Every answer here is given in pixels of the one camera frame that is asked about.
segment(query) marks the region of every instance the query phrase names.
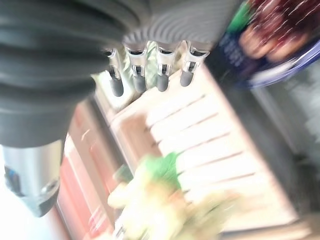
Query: product package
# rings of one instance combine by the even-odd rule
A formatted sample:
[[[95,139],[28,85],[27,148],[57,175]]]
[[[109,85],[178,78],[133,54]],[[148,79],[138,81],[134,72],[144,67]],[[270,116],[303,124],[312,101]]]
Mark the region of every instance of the product package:
[[[216,51],[240,87],[285,80],[320,58],[318,0],[248,0]]]

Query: green plush toy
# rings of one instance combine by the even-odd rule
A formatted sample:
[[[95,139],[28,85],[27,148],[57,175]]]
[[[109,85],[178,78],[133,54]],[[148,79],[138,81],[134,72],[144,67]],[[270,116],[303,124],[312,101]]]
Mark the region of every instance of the green plush toy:
[[[212,240],[222,230],[237,197],[209,193],[201,202],[187,202],[178,181],[177,157],[147,156],[132,179],[125,177],[128,171],[123,168],[117,173],[127,181],[110,194],[108,204],[123,209],[121,239]]]

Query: silver cylinder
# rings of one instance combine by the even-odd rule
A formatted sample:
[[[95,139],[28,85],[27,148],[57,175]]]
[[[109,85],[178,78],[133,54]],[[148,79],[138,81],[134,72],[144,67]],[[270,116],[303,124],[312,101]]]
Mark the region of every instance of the silver cylinder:
[[[146,75],[146,67],[147,67],[147,49],[145,48],[143,51],[127,51],[130,64],[132,66],[132,71],[134,76],[142,76]]]
[[[109,72],[113,72],[112,77],[116,78],[116,79],[121,79],[121,75],[120,75],[120,69],[121,69],[121,63],[120,63],[120,57],[119,57],[119,53],[117,51],[117,49],[113,48],[110,49],[110,54],[108,54],[108,59],[109,59]]]
[[[39,147],[1,146],[8,188],[37,217],[45,215],[57,201],[63,147],[61,140]]]
[[[172,66],[176,59],[176,50],[179,43],[163,44],[157,43],[156,60],[158,64],[158,75],[170,76]]]
[[[187,42],[187,53],[183,61],[182,70],[184,72],[195,73],[197,68],[209,54],[210,48],[208,46],[206,49],[198,49],[192,42]]]

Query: stuffed toy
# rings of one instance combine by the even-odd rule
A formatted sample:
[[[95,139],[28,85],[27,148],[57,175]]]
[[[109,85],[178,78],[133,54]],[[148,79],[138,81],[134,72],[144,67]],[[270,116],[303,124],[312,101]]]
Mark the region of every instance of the stuffed toy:
[[[118,173],[123,182],[108,198],[112,208],[123,209],[114,239],[212,240],[218,236],[238,196],[208,193],[200,202],[187,202],[176,171],[177,156],[145,157],[133,179],[124,176],[123,169]]]

